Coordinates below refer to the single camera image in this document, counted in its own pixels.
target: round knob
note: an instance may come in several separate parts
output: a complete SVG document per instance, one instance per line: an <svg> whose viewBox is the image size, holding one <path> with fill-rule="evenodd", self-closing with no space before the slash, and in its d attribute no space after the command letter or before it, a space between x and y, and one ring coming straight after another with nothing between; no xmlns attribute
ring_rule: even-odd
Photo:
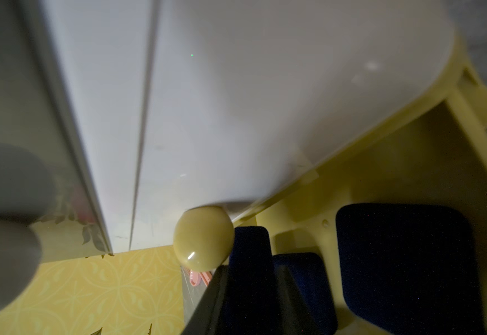
<svg viewBox="0 0 487 335"><path fill-rule="evenodd" d="M197 272L217 268L230 255L234 227L221 207L198 207L177 222L173 248L180 263Z"/></svg>

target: patterned wall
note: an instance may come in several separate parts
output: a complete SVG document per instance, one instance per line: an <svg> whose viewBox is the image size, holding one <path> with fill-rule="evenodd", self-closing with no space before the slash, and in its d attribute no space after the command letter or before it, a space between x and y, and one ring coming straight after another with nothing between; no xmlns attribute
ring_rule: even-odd
<svg viewBox="0 0 487 335"><path fill-rule="evenodd" d="M180 334L182 309L172 246L62 260L0 312L0 335Z"/></svg>

